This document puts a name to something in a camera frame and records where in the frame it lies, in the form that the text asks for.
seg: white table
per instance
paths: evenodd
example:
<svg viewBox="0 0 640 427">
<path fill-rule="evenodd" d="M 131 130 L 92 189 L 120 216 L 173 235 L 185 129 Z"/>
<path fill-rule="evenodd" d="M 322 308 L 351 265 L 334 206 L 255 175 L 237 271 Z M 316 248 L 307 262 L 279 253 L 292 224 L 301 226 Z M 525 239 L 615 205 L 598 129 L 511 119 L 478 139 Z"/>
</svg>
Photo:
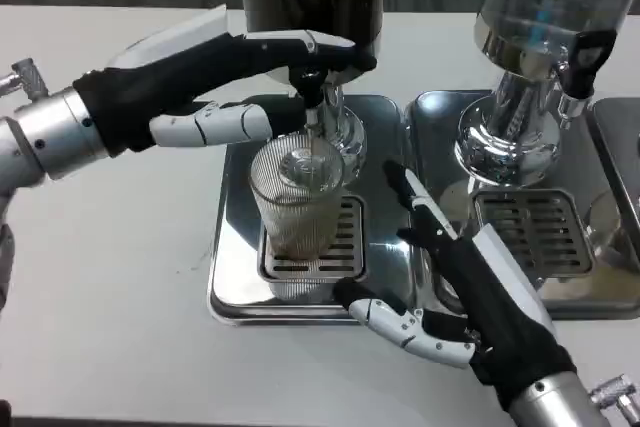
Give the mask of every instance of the white table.
<svg viewBox="0 0 640 427">
<path fill-rule="evenodd" d="M 0 7 L 0 73 L 32 56 L 50 89 L 100 68 L 187 10 Z M 232 30 L 244 24 L 232 12 Z M 471 14 L 386 14 L 379 67 L 347 86 L 406 105 L 491 87 Z M 598 87 L 640 96 L 640 18 Z M 221 102 L 283 92 L 266 76 Z M 0 101 L 9 112 L 22 95 Z M 469 371 L 421 361 L 359 327 L 241 327 L 205 300 L 224 148 L 150 149 L 22 191 L 17 258 L 0 321 L 0 398 L 19 416 L 305 426 L 507 426 Z M 558 325 L 583 381 L 640 381 L 640 321 Z"/>
</svg>

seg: metal grate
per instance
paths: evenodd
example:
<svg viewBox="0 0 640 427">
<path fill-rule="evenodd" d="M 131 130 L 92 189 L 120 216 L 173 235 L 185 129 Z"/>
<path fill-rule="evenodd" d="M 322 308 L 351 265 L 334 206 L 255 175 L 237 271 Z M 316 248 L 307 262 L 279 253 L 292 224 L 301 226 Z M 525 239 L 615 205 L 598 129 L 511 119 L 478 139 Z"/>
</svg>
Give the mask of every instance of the metal grate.
<svg viewBox="0 0 640 427">
<path fill-rule="evenodd" d="M 479 224 L 490 223 L 531 276 L 586 274 L 592 258 L 573 200 L 562 190 L 481 190 Z"/>
<path fill-rule="evenodd" d="M 311 261 L 274 254 L 269 237 L 263 233 L 260 274 L 270 282 L 301 283 L 361 276 L 364 271 L 362 210 L 360 199 L 344 196 L 334 241 L 326 252 Z"/>
</svg>

